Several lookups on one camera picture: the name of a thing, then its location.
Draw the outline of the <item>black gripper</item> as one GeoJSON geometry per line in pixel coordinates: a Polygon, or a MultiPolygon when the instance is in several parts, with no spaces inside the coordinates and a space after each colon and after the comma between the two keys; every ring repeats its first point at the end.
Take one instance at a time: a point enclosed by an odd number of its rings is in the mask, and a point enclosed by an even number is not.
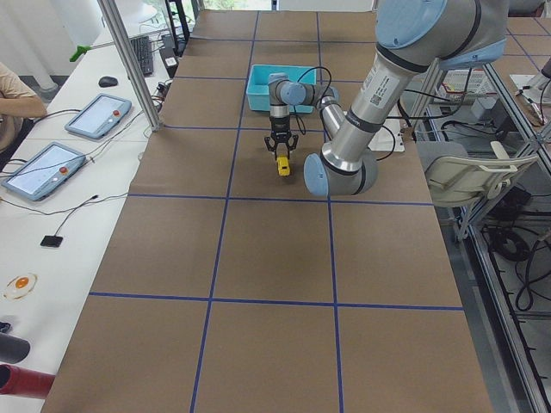
{"type": "Polygon", "coordinates": [[[274,160],[277,160],[277,147],[279,144],[284,144],[286,147],[286,158],[290,159],[292,152],[296,149],[299,136],[293,134],[290,129],[289,115],[283,117],[270,116],[271,131],[270,135],[264,138],[264,143],[267,150],[273,155],[274,160]]]}

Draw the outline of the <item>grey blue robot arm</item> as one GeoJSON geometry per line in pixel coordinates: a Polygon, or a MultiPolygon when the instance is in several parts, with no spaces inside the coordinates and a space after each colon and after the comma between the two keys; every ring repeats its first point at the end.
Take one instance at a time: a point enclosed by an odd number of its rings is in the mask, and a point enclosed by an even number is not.
{"type": "Polygon", "coordinates": [[[505,50],[507,1],[386,1],[377,10],[373,67],[348,110],[333,88],[269,76],[272,136],[290,136],[290,106],[319,111],[330,141],[306,158],[308,191],[316,196],[355,195],[378,176],[368,145],[409,82],[437,61],[441,70],[472,69],[499,59],[505,50]]]}

